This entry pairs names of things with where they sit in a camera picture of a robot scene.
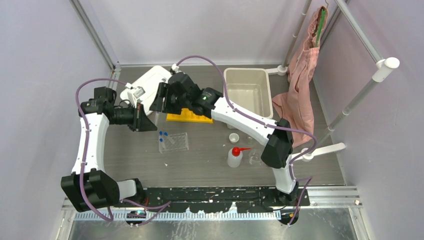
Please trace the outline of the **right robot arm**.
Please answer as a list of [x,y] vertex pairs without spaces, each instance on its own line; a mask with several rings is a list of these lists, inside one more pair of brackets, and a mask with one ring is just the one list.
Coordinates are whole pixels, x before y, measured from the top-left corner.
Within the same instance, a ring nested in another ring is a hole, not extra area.
[[291,205],[297,199],[299,184],[290,172],[289,162],[293,153],[293,136],[289,122],[274,121],[232,103],[226,95],[213,88],[199,88],[185,73],[173,74],[158,85],[151,111],[181,114],[189,109],[198,116],[231,125],[264,146],[261,160],[272,168],[277,198],[283,205]]

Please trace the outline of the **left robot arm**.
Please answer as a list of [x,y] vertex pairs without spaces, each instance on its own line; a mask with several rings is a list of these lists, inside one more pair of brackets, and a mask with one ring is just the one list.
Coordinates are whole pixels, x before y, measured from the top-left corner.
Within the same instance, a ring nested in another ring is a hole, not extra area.
[[141,206],[146,193],[138,178],[116,181],[106,174],[104,150],[107,129],[125,125],[133,132],[153,132],[158,128],[147,117],[140,103],[127,107],[115,104],[117,93],[108,87],[94,89],[93,98],[80,108],[81,136],[76,162],[71,174],[61,179],[60,186],[78,212],[118,205],[126,199]]

